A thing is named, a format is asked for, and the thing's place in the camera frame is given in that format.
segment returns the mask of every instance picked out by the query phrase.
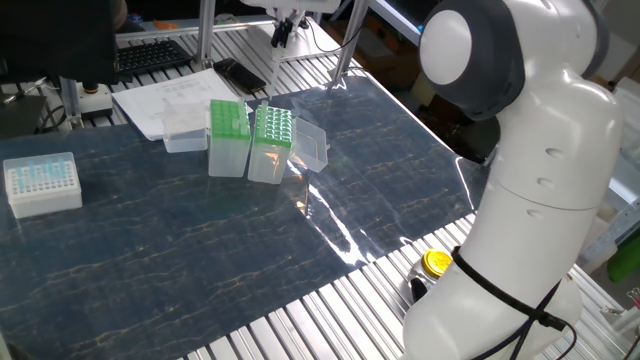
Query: black keyboard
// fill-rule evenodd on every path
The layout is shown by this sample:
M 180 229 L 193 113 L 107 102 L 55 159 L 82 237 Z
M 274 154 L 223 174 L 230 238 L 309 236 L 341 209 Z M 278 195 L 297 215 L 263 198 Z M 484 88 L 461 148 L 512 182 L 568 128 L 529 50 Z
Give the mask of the black keyboard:
M 189 54 L 173 40 L 118 49 L 118 65 L 122 74 L 139 74 L 190 61 Z

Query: white plastic container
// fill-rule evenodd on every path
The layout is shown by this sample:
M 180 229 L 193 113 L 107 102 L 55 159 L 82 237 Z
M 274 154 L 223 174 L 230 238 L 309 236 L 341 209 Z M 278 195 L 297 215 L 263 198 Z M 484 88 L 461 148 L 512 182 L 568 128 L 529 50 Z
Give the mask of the white plastic container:
M 204 104 L 168 104 L 164 109 L 164 146 L 169 153 L 207 150 Z
M 4 181 L 16 219 L 82 207 L 72 153 L 5 160 Z
M 320 172 L 327 165 L 327 135 L 324 130 L 291 112 L 267 106 L 256 110 L 256 126 L 249 163 L 249 180 L 280 184 L 287 160 Z
M 295 122 L 291 111 L 267 106 L 256 109 L 249 175 L 251 181 L 280 184 L 291 155 Z
M 211 101 L 210 138 L 209 176 L 242 177 L 251 146 L 244 101 Z

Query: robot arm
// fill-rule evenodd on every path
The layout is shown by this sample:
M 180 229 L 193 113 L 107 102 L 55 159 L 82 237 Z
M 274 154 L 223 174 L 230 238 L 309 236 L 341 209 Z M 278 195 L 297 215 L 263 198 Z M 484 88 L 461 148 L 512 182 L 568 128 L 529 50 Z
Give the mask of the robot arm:
M 297 29 L 305 12 L 333 13 L 340 5 L 340 0 L 240 0 L 249 6 L 267 9 L 267 13 L 278 21 L 276 31 L 271 39 L 271 46 L 287 47 L 289 34 Z
M 582 78 L 607 51 L 603 24 L 588 0 L 447 0 L 421 38 L 433 88 L 470 118 L 496 116 L 501 127 L 459 254 L 532 308 L 574 264 L 618 155 L 621 110 L 607 90 Z M 575 323 L 580 301 L 564 278 L 545 310 Z M 403 359 L 530 359 L 563 335 L 536 323 L 519 354 L 514 340 L 478 357 L 526 321 L 452 264 L 407 313 Z

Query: clear plastic sheet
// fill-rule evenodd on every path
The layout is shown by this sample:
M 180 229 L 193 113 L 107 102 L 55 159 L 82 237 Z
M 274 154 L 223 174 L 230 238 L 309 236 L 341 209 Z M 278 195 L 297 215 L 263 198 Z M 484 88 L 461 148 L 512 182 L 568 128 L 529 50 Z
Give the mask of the clear plastic sheet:
M 480 201 L 487 169 L 366 78 L 270 104 L 326 131 L 320 173 L 213 178 L 205 152 L 168 154 L 129 126 L 0 143 L 0 160 L 73 152 L 84 203 L 18 222 L 0 195 L 7 341 L 38 359 L 176 359 Z

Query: paper sheet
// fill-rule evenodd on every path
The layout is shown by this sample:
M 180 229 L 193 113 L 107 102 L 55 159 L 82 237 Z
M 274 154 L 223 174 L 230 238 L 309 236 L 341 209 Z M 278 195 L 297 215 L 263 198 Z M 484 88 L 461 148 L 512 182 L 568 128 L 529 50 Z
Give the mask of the paper sheet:
M 149 140 L 164 134 L 162 119 L 167 104 L 206 104 L 212 99 L 237 101 L 236 96 L 212 69 L 179 79 L 113 94 L 122 110 Z

